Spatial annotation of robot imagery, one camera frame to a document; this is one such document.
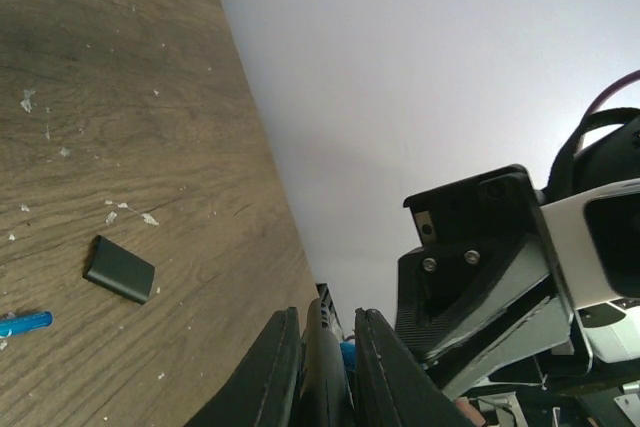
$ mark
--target white debris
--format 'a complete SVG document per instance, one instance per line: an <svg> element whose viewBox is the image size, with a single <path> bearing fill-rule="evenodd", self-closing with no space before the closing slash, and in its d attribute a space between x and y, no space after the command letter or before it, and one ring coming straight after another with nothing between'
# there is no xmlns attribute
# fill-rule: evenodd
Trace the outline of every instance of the white debris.
<svg viewBox="0 0 640 427"><path fill-rule="evenodd" d="M33 106L31 105L31 96L36 93L36 89L23 90L22 92L24 94L24 99L22 100L22 102L20 102L20 105L27 114L30 114L33 111Z"/></svg>
<svg viewBox="0 0 640 427"><path fill-rule="evenodd" d="M107 225L113 224L113 221L116 220L117 216L118 216L118 214L116 214L115 212L113 212L113 211L109 212L109 215L107 215L107 218L105 220L105 223Z"/></svg>
<svg viewBox="0 0 640 427"><path fill-rule="evenodd" d="M151 216L151 214L142 214L142 220L150 225L160 225L158 221Z"/></svg>

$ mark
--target wood grain surface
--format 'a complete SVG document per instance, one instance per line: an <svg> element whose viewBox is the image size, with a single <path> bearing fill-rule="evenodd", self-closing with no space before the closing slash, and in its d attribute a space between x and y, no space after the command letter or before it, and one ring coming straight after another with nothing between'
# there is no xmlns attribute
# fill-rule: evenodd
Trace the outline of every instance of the wood grain surface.
<svg viewBox="0 0 640 427"><path fill-rule="evenodd" d="M0 19L0 314L55 315L0 344L0 425L181 426L315 297L219 0ZM98 234L156 267L147 304L82 278Z"/></svg>

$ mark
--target metal screw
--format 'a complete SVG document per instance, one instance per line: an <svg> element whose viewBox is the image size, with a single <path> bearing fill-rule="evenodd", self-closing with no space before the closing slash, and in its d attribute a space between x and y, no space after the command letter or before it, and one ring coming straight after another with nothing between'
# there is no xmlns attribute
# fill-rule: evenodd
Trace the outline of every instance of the metal screw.
<svg viewBox="0 0 640 427"><path fill-rule="evenodd" d="M422 261L422 268L425 270L425 272L435 272L437 269L437 265L438 263L436 262L436 259L433 259L431 257L427 257Z"/></svg>
<svg viewBox="0 0 640 427"><path fill-rule="evenodd" d="M465 252L464 260L467 261L467 264L478 265L478 262L480 262L480 253L477 250L469 250Z"/></svg>

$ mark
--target blue marker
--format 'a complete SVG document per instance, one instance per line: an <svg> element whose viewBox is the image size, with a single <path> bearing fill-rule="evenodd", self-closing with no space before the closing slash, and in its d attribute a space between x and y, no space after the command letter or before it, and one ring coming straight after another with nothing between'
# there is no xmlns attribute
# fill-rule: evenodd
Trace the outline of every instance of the blue marker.
<svg viewBox="0 0 640 427"><path fill-rule="evenodd" d="M39 312L15 319L0 320L0 338L26 334L32 330L49 327L53 323L51 312Z"/></svg>

